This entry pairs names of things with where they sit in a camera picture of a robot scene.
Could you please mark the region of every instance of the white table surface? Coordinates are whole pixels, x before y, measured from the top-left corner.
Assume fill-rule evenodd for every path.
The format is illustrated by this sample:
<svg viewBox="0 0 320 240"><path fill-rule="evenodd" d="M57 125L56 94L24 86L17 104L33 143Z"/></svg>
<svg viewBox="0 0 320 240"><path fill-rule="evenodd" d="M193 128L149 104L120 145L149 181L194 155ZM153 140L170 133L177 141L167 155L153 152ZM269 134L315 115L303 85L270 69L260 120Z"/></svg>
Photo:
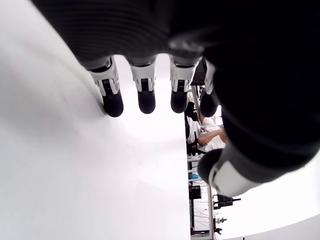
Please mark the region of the white table surface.
<svg viewBox="0 0 320 240"><path fill-rule="evenodd" d="M170 107L169 57L156 60L156 109L145 115L116 56L124 112L111 118L31 3L1 4L0 239L189 239L185 125Z"/></svg>

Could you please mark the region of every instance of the robotic hand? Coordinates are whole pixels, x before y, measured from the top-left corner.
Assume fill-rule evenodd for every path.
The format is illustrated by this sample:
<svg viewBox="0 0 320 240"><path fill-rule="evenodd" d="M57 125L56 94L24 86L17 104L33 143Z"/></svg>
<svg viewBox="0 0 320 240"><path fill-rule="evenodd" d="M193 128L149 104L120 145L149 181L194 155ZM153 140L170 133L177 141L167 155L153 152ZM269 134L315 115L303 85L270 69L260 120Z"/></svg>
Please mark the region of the robotic hand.
<svg viewBox="0 0 320 240"><path fill-rule="evenodd" d="M234 197L273 181L318 152L319 6L272 0L32 1L91 73L112 117L124 109L113 55L128 60L145 114L156 106L158 53L170 55L176 113L186 109L195 68L205 57L200 109L210 117L221 104L229 141L203 156L198 173L220 195Z"/></svg>

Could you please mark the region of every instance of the cable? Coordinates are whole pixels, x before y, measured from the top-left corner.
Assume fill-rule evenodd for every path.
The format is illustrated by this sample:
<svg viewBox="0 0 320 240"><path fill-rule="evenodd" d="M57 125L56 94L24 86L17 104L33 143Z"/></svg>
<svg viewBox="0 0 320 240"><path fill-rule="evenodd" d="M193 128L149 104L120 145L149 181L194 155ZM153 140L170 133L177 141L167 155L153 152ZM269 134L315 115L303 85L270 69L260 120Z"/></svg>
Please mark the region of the cable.
<svg viewBox="0 0 320 240"><path fill-rule="evenodd" d="M194 217L203 218L203 219L209 219L208 216L198 216L198 215L194 215Z"/></svg>
<svg viewBox="0 0 320 240"><path fill-rule="evenodd" d="M199 221L197 221L197 220L194 220L195 222L197 222L197 223L199 223L199 224L201 224L201 225L203 225L203 226L205 226L205 227L208 227L209 228L209 226L208 225L204 225L203 223L201 223L201 222L199 222Z"/></svg>

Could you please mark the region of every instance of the metal frame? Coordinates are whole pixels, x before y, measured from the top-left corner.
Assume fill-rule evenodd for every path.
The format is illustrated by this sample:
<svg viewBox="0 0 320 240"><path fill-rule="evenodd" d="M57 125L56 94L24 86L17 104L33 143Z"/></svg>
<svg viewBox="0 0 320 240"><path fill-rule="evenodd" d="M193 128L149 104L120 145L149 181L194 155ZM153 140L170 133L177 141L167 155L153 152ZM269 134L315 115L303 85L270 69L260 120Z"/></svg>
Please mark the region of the metal frame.
<svg viewBox="0 0 320 240"><path fill-rule="evenodd" d="M203 154L195 155L195 156L187 156L188 163L199 162ZM188 170L188 173L196 173L197 167L194 167ZM202 179L199 177L197 179L189 179L189 182L201 181ZM209 210L209 235L207 236L198 236L198 235L191 235L191 240L214 240L214 216L213 216L213 193L211 187L207 184L207 194L208 194L208 210Z"/></svg>

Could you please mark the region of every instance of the metal rack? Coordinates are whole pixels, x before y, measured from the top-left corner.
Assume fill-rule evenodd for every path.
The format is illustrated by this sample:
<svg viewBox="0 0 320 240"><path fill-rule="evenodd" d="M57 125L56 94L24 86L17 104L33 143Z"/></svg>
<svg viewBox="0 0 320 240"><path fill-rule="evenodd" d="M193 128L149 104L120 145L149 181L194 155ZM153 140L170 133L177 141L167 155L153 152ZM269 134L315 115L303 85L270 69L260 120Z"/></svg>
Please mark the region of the metal rack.
<svg viewBox="0 0 320 240"><path fill-rule="evenodd" d="M196 173L197 167L192 167L192 163L200 161L203 154L195 155L195 156L187 156L187 162L188 162L188 173ZM194 182L199 181L201 178L196 179L189 179L188 181ZM213 217L213 193L211 187L207 184L207 194L208 194L208 211L209 211L209 231L203 231L203 233L199 233L197 235L191 235L191 240L213 240L214 239L214 217ZM190 201L190 225L192 227L195 226L195 220L194 220L194 200L191 199Z"/></svg>

